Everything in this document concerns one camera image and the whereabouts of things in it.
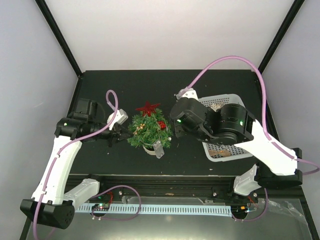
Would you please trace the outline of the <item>red gift box ornament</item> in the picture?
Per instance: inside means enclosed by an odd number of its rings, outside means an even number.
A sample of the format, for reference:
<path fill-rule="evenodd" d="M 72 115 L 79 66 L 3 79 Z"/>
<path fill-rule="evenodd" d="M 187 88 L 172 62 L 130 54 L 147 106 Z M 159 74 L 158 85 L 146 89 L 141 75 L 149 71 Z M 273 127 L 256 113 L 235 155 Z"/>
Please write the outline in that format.
<path fill-rule="evenodd" d="M 157 123 L 162 131 L 168 129 L 167 124 L 164 121 L 158 121 Z"/>

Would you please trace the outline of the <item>small green christmas tree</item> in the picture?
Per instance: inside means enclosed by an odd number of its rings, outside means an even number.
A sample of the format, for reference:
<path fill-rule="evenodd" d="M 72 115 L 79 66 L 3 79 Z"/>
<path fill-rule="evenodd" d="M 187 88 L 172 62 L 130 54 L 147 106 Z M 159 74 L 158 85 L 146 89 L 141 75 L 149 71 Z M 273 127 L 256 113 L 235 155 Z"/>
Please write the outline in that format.
<path fill-rule="evenodd" d="M 167 125 L 167 130 L 161 130 L 158 121 L 164 121 Z M 145 124 L 144 131 L 138 135 L 134 135 L 136 127 L 140 124 Z M 142 147 L 147 154 L 155 156 L 158 159 L 165 155 L 166 148 L 171 147 L 172 128 L 165 118 L 163 111 L 159 108 L 151 116 L 142 116 L 141 113 L 133 116 L 128 130 L 133 133 L 133 136 L 127 140 L 132 147 Z"/>

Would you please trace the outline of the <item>red star ornament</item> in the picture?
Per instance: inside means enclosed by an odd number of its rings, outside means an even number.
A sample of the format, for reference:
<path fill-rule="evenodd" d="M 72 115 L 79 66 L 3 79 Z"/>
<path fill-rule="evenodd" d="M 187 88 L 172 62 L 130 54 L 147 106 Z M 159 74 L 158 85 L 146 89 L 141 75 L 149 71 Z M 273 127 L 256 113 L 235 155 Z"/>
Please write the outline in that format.
<path fill-rule="evenodd" d="M 143 117 L 150 117 L 152 114 L 156 113 L 156 109 L 160 105 L 160 103 L 151 104 L 149 101 L 146 101 L 143 107 L 136 108 L 135 110 L 140 112 Z"/>

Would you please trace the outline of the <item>white plastic basket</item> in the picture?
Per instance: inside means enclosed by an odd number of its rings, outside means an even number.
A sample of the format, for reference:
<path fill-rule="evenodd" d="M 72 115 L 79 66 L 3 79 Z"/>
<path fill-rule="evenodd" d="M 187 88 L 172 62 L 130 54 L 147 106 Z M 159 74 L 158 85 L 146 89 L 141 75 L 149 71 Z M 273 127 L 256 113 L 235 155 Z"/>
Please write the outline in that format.
<path fill-rule="evenodd" d="M 206 107 L 222 107 L 226 104 L 238 104 L 245 106 L 241 98 L 236 94 L 220 94 L 206 96 L 198 99 Z M 214 145 L 202 142 L 206 157 L 211 162 L 228 162 L 238 159 L 250 158 L 252 155 L 246 150 L 234 145 Z"/>

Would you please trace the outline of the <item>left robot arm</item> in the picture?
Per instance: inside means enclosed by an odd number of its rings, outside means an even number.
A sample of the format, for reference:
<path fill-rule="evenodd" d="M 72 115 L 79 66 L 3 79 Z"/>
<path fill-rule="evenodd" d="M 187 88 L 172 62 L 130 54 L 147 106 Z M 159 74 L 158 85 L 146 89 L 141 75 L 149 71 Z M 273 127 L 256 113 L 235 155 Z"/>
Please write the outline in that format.
<path fill-rule="evenodd" d="M 113 145 L 131 137 L 122 126 L 128 114 L 119 108 L 117 101 L 106 102 L 113 110 L 106 122 L 96 120 L 96 101 L 81 99 L 75 111 L 57 123 L 52 153 L 43 176 L 31 198 L 23 199 L 20 204 L 20 210 L 35 226 L 64 230 L 82 204 L 92 197 L 101 200 L 107 195 L 107 186 L 92 178 L 85 178 L 65 191 L 73 162 L 84 142 L 102 139 Z"/>

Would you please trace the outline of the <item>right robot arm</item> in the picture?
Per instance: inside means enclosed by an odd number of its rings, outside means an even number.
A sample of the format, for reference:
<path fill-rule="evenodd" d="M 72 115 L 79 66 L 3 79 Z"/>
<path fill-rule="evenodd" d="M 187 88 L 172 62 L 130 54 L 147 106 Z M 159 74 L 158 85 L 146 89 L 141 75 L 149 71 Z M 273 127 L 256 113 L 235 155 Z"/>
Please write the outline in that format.
<path fill-rule="evenodd" d="M 286 189 L 303 183 L 295 151 L 270 136 L 242 105 L 229 103 L 213 110 L 194 98 L 183 97 L 172 107 L 170 118 L 198 141 L 234 145 L 258 159 L 228 187 L 228 198 L 234 202 L 259 188 Z"/>

